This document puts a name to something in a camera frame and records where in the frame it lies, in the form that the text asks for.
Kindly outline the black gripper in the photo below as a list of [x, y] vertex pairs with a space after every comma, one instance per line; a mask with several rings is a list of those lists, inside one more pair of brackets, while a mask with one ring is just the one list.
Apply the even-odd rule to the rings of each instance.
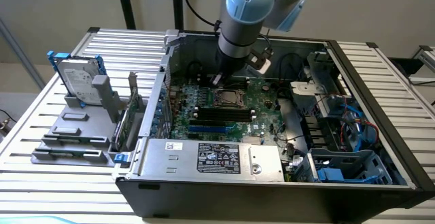
[[241, 58], [233, 58], [225, 55], [220, 49], [217, 49], [215, 57], [219, 64], [217, 75], [220, 79], [228, 79], [244, 67], [248, 59], [248, 55]]

